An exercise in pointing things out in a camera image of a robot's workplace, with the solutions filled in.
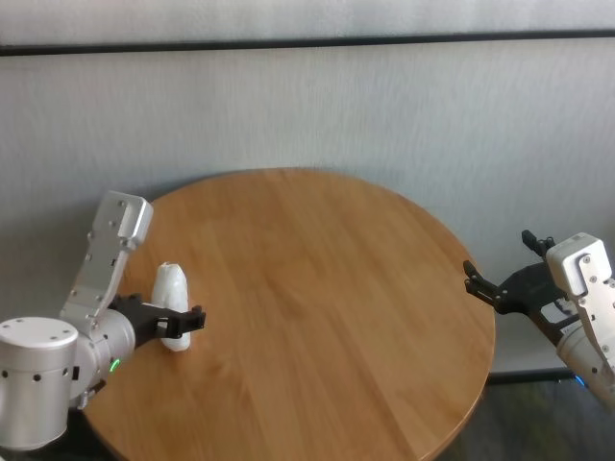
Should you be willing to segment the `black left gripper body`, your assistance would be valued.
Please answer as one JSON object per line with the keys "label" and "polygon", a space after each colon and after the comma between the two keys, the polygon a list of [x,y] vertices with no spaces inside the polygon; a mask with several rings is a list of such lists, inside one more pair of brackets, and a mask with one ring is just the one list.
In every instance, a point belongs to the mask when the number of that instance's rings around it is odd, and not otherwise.
{"label": "black left gripper body", "polygon": [[141,347],[154,339],[166,338],[169,313],[166,308],[143,301],[140,294],[117,295],[109,309],[119,312],[135,333],[135,345]]}

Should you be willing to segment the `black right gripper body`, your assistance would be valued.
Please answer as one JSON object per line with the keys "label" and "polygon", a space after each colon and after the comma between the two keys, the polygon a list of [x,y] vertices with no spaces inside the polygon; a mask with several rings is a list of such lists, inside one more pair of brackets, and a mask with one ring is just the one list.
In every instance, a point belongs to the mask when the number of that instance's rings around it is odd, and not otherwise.
{"label": "black right gripper body", "polygon": [[[553,304],[562,320],[549,320],[542,309]],[[525,267],[499,286],[498,313],[522,314],[556,347],[564,336],[563,329],[579,320],[577,309],[553,281],[546,263]]]}

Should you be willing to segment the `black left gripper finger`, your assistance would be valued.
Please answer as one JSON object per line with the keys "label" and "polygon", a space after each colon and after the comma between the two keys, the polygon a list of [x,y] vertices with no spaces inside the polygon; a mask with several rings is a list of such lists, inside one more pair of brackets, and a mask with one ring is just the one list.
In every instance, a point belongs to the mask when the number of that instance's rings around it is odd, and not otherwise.
{"label": "black left gripper finger", "polygon": [[182,337],[186,333],[203,329],[206,312],[200,305],[193,306],[187,312],[177,312],[163,308],[156,320],[158,337]]}

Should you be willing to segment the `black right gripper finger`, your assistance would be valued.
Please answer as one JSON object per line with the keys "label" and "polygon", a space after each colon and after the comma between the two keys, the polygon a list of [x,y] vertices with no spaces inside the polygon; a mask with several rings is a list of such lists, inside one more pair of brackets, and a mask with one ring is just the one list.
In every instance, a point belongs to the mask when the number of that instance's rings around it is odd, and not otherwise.
{"label": "black right gripper finger", "polygon": [[504,290],[489,280],[485,279],[470,260],[462,264],[466,279],[465,290],[480,301],[490,305],[498,314],[507,313],[504,303]]}
{"label": "black right gripper finger", "polygon": [[524,245],[537,255],[546,255],[547,251],[554,246],[554,239],[551,236],[539,239],[530,230],[523,230],[521,237]]}

